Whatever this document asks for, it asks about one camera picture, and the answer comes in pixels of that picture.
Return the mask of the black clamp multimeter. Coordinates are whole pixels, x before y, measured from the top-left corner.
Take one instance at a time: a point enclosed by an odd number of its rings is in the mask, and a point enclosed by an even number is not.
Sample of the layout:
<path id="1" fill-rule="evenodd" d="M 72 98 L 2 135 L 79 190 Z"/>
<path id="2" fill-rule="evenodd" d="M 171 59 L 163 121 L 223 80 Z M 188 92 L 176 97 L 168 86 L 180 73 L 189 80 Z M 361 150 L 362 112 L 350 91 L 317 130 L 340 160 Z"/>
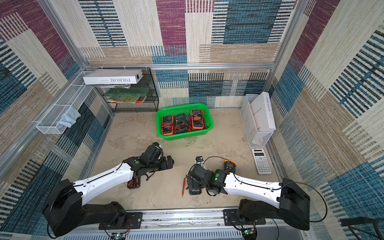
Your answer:
<path id="1" fill-rule="evenodd" d="M 201 185 L 191 177 L 187 177 L 187 190 L 191 196 L 200 195 L 202 193 Z"/>

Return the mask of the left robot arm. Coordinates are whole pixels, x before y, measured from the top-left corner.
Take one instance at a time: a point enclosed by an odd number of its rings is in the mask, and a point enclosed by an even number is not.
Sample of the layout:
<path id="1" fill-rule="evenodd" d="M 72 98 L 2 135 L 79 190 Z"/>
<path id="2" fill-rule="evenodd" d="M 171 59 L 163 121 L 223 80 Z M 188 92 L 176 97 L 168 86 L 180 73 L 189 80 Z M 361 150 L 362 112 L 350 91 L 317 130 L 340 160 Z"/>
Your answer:
<path id="1" fill-rule="evenodd" d="M 116 167 L 93 177 L 71 182 L 60 181 L 46 200 L 42 214 L 47 221 L 51 239 L 64 236 L 79 226 L 100 224 L 111 229 L 127 229 L 132 223 L 125 208 L 118 202 L 90 204 L 100 194 L 120 185 L 159 171 L 173 168 L 175 161 L 165 156 L 157 142 L 147 147 L 139 157 L 129 157 Z"/>

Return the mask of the yellow multimeter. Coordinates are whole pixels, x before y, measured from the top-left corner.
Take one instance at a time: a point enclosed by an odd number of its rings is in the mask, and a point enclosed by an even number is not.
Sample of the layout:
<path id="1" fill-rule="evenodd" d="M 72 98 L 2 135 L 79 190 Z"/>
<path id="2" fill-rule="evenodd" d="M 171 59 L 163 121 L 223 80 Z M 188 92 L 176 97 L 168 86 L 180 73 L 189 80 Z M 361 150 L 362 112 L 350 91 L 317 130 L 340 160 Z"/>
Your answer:
<path id="1" fill-rule="evenodd" d="M 233 161 L 225 160 L 224 161 L 224 170 L 227 170 L 231 173 L 236 172 L 236 163 Z"/>

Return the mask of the orange multimeter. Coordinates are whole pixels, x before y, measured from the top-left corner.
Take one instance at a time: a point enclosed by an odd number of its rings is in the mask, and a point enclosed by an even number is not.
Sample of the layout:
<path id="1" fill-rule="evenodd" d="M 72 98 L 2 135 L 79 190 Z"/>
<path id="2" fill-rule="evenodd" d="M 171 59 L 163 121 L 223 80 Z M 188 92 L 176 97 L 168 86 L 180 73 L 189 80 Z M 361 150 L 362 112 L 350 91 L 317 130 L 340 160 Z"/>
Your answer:
<path id="1" fill-rule="evenodd" d="M 193 130 L 203 130 L 206 128 L 204 112 L 201 110 L 192 110 L 190 114 L 190 121 Z"/>
<path id="2" fill-rule="evenodd" d="M 163 136 L 173 135 L 175 131 L 174 116 L 164 116 L 162 118 L 161 132 Z"/>

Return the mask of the green plastic basket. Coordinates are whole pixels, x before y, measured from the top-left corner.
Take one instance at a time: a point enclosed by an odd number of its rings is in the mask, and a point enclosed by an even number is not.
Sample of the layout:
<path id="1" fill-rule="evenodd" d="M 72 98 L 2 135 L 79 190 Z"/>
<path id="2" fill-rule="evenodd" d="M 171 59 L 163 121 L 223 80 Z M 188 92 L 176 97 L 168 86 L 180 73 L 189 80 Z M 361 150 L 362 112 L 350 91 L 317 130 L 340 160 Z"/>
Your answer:
<path id="1" fill-rule="evenodd" d="M 192 110 L 200 110 L 204 113 L 204 121 L 206 123 L 207 128 L 203 130 L 196 130 L 188 133 L 181 133 L 177 135 L 170 135 L 170 136 L 164 136 L 162 135 L 161 130 L 161 124 L 162 124 L 162 118 L 165 116 L 176 116 L 178 114 L 190 114 Z M 174 106 L 174 107 L 167 107 L 159 110 L 156 113 L 156 127 L 157 127 L 157 134 L 159 137 L 165 139 L 166 141 L 173 141 L 178 139 L 185 139 L 185 138 L 191 138 L 191 137 L 197 137 L 201 135 L 205 135 L 210 131 L 214 126 L 213 118 L 211 116 L 211 113 L 208 109 L 208 107 L 205 104 L 202 103 L 195 103 L 195 104 L 187 104 L 187 105 L 181 105 L 181 106 Z"/>

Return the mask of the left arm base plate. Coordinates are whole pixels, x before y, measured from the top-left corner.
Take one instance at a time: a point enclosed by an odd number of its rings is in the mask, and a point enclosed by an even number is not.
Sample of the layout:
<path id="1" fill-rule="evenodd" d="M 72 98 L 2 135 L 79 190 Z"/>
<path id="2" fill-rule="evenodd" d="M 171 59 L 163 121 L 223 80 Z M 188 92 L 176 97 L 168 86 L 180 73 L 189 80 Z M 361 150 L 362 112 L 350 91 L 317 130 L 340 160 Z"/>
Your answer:
<path id="1" fill-rule="evenodd" d="M 116 219 L 108 223 L 100 223 L 99 230 L 128 230 L 139 229 L 142 222 L 142 212 L 128 212 L 120 214 Z"/>

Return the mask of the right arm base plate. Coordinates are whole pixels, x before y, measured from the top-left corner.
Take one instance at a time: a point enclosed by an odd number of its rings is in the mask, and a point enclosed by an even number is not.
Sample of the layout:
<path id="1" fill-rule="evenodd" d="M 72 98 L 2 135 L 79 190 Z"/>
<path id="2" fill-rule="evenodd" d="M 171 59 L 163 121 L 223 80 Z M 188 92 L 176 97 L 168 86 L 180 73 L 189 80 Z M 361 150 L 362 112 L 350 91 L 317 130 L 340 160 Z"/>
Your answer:
<path id="1" fill-rule="evenodd" d="M 246 217 L 238 217 L 237 215 L 238 209 L 224 209 L 223 210 L 223 216 L 224 216 L 224 222 L 225 226 L 253 226 L 255 225 L 265 225 L 266 220 L 265 219 L 256 219 L 256 220 L 249 220 Z"/>

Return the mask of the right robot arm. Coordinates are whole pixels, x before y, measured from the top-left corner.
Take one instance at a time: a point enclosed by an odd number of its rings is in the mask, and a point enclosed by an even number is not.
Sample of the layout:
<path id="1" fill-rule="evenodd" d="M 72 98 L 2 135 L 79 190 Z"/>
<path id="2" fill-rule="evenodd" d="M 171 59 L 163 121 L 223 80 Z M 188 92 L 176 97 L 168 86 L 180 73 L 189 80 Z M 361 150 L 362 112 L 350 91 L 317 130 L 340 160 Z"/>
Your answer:
<path id="1" fill-rule="evenodd" d="M 210 196 L 244 196 L 237 212 L 239 219 L 250 222 L 262 218 L 281 219 L 293 228 L 303 231 L 310 229 L 310 197 L 290 179 L 262 182 L 228 170 L 213 172 L 198 163 L 190 168 L 188 177 Z"/>

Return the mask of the green multimeter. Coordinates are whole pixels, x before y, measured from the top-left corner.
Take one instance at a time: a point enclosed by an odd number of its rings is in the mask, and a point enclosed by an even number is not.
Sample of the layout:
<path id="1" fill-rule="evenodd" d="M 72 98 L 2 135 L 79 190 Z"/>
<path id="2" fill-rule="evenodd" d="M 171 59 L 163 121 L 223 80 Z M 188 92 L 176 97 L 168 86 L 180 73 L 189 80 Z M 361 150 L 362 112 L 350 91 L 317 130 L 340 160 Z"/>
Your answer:
<path id="1" fill-rule="evenodd" d="M 187 133 L 189 131 L 189 119 L 186 114 L 175 116 L 175 134 Z"/>

